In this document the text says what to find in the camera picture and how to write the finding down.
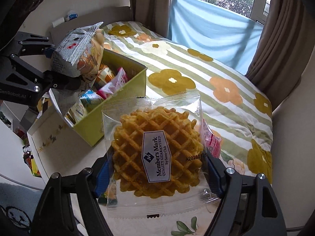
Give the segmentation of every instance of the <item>light blue fabric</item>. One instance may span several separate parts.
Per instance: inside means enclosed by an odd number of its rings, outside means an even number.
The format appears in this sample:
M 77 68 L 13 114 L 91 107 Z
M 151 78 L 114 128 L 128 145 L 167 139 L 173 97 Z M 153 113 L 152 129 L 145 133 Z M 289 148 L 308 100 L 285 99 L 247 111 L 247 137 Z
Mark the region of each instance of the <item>light blue fabric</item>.
M 200 0 L 173 0 L 168 38 L 246 74 L 263 25 Z

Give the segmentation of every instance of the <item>bed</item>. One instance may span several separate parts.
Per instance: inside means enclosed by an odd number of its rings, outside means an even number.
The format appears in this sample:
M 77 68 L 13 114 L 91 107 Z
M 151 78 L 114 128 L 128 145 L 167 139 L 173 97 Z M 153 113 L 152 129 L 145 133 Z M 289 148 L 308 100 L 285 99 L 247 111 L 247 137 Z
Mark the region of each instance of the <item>bed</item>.
M 222 139 L 223 163 L 243 175 L 264 173 L 272 183 L 271 104 L 246 77 L 138 22 L 115 22 L 102 29 L 104 48 L 147 66 L 148 97 L 161 98 L 197 88 L 204 119 Z

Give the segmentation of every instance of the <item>brown curtain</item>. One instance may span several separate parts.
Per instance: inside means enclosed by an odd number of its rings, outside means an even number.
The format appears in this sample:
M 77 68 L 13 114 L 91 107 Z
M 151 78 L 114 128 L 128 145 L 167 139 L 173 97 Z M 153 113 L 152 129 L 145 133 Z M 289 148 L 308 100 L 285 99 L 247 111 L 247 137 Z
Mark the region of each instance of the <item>brown curtain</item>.
M 171 3 L 172 0 L 130 0 L 133 20 L 166 37 Z
M 301 0 L 271 0 L 266 24 L 246 77 L 273 110 L 298 84 L 315 44 L 315 20 Z

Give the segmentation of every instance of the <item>yellow-green storage box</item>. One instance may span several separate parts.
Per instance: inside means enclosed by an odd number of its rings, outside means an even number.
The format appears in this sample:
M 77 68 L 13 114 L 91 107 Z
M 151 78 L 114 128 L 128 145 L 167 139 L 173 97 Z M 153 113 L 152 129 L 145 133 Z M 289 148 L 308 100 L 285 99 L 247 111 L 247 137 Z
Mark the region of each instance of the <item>yellow-green storage box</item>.
M 90 146 L 94 146 L 104 136 L 102 121 L 102 107 L 104 104 L 115 103 L 118 99 L 122 98 L 145 97 L 146 66 L 107 49 L 104 49 L 102 63 L 108 65 L 114 72 L 117 72 L 118 69 L 122 67 L 130 81 L 115 94 L 104 100 L 75 125 L 72 125 L 69 120 L 64 118 Z M 58 111 L 59 108 L 54 98 L 52 98 L 52 102 Z

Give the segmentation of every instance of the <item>headboard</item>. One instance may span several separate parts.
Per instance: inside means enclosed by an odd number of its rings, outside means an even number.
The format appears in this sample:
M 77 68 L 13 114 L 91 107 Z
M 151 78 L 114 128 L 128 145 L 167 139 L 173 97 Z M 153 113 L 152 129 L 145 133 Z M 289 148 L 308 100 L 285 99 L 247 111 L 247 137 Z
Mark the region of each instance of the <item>headboard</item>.
M 62 23 L 50 30 L 52 41 L 58 45 L 65 35 L 72 29 L 84 26 L 90 26 L 95 23 L 104 22 L 104 25 L 117 21 L 131 21 L 131 11 L 129 6 L 124 7 L 105 7 L 85 15 L 79 15 L 77 18 Z

